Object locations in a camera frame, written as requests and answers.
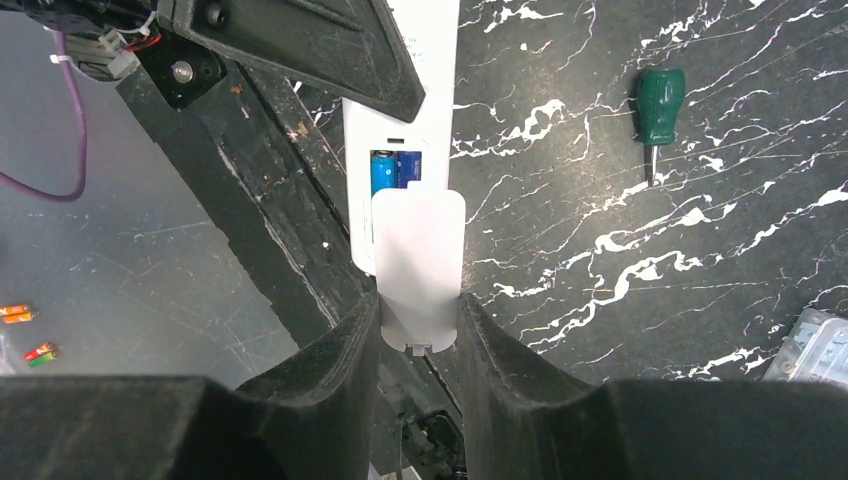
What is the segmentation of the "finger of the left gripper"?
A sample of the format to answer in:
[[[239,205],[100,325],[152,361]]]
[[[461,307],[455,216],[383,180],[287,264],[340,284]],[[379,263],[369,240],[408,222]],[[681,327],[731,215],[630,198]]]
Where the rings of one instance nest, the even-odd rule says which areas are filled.
[[[394,119],[425,99],[385,1],[158,1],[165,29],[241,64],[277,72]]]

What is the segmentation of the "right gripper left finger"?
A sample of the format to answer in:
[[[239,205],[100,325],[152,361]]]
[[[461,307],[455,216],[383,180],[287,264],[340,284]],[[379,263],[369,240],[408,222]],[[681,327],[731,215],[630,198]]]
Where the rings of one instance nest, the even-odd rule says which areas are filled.
[[[379,300],[236,389],[196,376],[1,381],[5,479],[365,479]]]

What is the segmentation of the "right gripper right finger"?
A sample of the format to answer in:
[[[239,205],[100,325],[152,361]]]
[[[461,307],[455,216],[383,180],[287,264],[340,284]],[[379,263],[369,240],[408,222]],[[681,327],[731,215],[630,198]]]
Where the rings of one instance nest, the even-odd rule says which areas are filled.
[[[821,383],[587,384],[458,301],[473,479],[843,479],[847,394]]]

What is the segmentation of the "white remote control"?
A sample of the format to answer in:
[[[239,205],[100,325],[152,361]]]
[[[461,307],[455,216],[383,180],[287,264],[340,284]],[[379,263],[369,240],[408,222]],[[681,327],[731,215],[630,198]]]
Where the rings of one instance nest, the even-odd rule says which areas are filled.
[[[407,123],[355,101],[342,103],[347,173],[348,227],[353,263],[375,274],[370,152],[420,151],[426,186],[446,188],[449,179],[455,88],[458,1],[390,1],[404,44],[421,80],[425,98]]]

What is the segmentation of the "blue battery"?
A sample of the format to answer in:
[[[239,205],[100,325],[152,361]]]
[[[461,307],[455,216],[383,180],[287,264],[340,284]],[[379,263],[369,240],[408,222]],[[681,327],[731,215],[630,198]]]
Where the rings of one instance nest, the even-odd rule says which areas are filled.
[[[370,152],[371,195],[398,185],[398,163],[395,151],[372,150]]]

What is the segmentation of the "purple battery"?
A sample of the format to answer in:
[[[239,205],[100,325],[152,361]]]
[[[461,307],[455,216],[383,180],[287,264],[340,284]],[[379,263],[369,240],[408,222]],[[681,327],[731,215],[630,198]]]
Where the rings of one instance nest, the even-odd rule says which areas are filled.
[[[422,153],[420,151],[397,152],[397,186],[408,187],[410,182],[420,181],[422,177]]]

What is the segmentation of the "white battery cover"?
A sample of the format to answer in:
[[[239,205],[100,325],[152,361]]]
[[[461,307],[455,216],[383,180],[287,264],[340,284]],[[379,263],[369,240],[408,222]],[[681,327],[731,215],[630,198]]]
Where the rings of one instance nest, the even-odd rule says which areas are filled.
[[[465,209],[460,193],[422,185],[372,198],[381,334],[391,348],[423,356],[454,344]]]

